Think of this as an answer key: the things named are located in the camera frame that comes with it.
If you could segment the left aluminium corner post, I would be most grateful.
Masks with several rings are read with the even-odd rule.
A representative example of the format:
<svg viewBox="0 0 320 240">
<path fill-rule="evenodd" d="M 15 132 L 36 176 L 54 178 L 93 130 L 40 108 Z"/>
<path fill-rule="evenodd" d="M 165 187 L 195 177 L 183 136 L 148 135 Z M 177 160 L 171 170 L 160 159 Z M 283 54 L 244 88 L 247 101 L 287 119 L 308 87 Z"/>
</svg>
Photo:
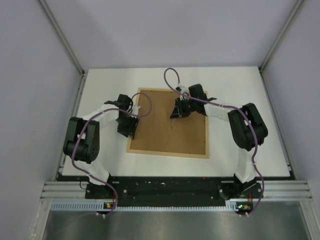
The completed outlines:
<svg viewBox="0 0 320 240">
<path fill-rule="evenodd" d="M 42 9 L 44 15 L 46 16 L 47 20 L 49 21 L 56 37 L 58 38 L 60 44 L 62 45 L 65 53 L 67 54 L 69 60 L 77 70 L 77 72 L 83 76 L 85 74 L 85 70 L 81 66 L 78 58 L 76 57 L 75 52 L 73 51 L 66 35 L 64 34 L 62 28 L 60 27 L 58 21 L 56 20 L 52 10 L 50 9 L 46 0 L 37 0 L 40 8 Z"/>
</svg>

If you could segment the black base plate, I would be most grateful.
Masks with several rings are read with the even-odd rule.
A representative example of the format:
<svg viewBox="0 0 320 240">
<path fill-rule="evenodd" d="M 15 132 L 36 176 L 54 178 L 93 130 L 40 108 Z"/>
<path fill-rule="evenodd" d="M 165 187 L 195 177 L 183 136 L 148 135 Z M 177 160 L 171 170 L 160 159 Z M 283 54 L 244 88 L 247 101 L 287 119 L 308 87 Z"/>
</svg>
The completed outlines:
<svg viewBox="0 0 320 240">
<path fill-rule="evenodd" d="M 235 177 L 111 176 L 107 185 L 89 183 L 88 200 L 117 200 L 119 207 L 222 207 L 227 200 L 258 199 L 256 179 L 241 183 Z"/>
</svg>

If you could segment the right aluminium corner post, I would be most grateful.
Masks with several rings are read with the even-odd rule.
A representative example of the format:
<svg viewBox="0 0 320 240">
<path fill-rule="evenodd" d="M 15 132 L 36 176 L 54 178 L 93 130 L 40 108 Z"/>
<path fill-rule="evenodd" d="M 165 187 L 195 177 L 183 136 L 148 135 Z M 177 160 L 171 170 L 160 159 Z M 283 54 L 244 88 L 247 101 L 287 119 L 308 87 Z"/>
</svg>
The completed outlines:
<svg viewBox="0 0 320 240">
<path fill-rule="evenodd" d="M 278 32 L 274 42 L 272 43 L 270 49 L 268 50 L 266 56 L 264 57 L 262 63 L 258 67 L 259 72 L 262 74 L 264 70 L 267 68 L 268 64 L 272 60 L 273 56 L 277 52 L 278 48 L 282 44 L 283 40 L 285 39 L 287 33 L 289 32 L 291 26 L 295 22 L 296 18 L 298 17 L 299 13 L 303 9 L 304 5 L 306 3 L 306 0 L 296 0 L 293 8 L 289 12 L 289 15 L 287 16 L 284 24 L 280 28 L 280 31 Z"/>
</svg>

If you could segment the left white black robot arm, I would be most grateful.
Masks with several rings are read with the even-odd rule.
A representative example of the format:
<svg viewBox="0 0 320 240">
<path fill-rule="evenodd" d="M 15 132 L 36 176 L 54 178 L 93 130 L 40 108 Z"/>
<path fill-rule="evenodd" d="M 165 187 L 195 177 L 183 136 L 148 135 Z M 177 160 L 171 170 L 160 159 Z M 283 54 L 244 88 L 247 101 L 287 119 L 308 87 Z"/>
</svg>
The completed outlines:
<svg viewBox="0 0 320 240">
<path fill-rule="evenodd" d="M 71 165 L 84 173 L 89 182 L 97 185 L 96 192 L 109 198 L 114 191 L 108 183 L 110 173 L 102 165 L 102 132 L 109 124 L 116 124 L 116 131 L 126 138 L 133 138 L 140 121 L 140 106 L 133 98 L 119 94 L 116 100 L 108 100 L 100 108 L 82 117 L 69 119 L 63 143 L 63 153 Z"/>
</svg>

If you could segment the aluminium corner post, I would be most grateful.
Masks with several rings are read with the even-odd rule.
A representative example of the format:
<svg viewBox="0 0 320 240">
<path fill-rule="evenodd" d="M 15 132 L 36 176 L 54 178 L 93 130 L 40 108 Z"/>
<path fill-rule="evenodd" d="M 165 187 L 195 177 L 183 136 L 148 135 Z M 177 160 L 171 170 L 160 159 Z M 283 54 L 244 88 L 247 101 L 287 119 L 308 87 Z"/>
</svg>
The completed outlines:
<svg viewBox="0 0 320 240">
<path fill-rule="evenodd" d="M 298 17 L 299 13 L 303 9 L 304 5 L 306 3 L 306 0 L 296 0 L 293 8 L 289 12 L 289 15 L 287 16 L 284 24 L 280 28 L 280 31 L 278 32 L 274 42 L 272 43 L 270 49 L 268 50 L 266 56 L 264 57 L 262 63 L 258 67 L 259 72 L 262 74 L 264 70 L 267 68 L 268 64 L 272 60 L 273 56 L 277 52 L 278 48 L 282 44 L 283 40 L 285 39 L 287 33 L 289 32 L 291 26 L 295 22 L 296 18 Z"/>
<path fill-rule="evenodd" d="M 46 16 L 47 20 L 49 21 L 56 37 L 58 38 L 60 44 L 62 45 L 65 53 L 67 54 L 69 60 L 77 70 L 77 72 L 83 76 L 85 74 L 85 70 L 81 66 L 78 58 L 76 57 L 75 52 L 73 51 L 66 35 L 64 34 L 62 28 L 60 27 L 58 21 L 56 20 L 52 10 L 50 9 L 46 0 L 37 0 L 40 8 L 42 9 L 44 15 Z"/>
</svg>

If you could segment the aluminium front rail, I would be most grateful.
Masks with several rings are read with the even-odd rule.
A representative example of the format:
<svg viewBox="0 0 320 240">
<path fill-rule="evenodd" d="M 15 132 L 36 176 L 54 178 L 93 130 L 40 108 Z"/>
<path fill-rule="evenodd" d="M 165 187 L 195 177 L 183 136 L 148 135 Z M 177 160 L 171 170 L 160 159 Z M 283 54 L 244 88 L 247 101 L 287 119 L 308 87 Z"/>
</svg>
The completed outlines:
<svg viewBox="0 0 320 240">
<path fill-rule="evenodd" d="M 46 182 L 41 200 L 82 200 L 85 187 L 76 181 Z M 263 201 L 311 201 L 310 187 L 305 180 L 266 180 L 264 182 Z"/>
</svg>

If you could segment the light wooden picture frame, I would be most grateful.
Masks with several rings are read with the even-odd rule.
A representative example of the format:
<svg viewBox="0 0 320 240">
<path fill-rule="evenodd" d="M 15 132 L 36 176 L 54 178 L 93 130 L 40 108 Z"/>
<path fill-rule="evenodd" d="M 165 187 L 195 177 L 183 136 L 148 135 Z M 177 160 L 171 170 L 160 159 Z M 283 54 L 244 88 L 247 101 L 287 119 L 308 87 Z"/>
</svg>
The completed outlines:
<svg viewBox="0 0 320 240">
<path fill-rule="evenodd" d="M 128 153 L 167 157 L 208 159 L 209 120 L 197 112 L 186 118 L 176 118 L 171 129 L 170 116 L 178 95 L 164 88 L 139 88 L 135 102 L 140 118 L 134 139 L 128 139 Z"/>
</svg>

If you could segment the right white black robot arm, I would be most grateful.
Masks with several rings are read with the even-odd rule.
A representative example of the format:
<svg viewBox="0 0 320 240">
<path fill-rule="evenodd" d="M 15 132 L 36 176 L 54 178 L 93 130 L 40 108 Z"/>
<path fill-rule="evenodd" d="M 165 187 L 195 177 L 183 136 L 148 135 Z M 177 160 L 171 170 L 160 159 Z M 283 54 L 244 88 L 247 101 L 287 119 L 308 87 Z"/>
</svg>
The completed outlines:
<svg viewBox="0 0 320 240">
<path fill-rule="evenodd" d="M 227 122 L 232 139 L 238 147 L 238 160 L 233 183 L 220 185 L 218 192 L 221 198 L 229 200 L 234 197 L 245 198 L 257 183 L 257 176 L 262 174 L 257 168 L 255 156 L 258 146 L 264 143 L 268 129 L 257 107 L 247 103 L 242 107 L 229 104 L 218 104 L 215 97 L 208 98 L 201 84 L 184 87 L 178 84 L 172 90 L 179 94 L 170 116 L 171 119 L 182 119 L 197 112 L 206 117 L 213 117 Z"/>
</svg>

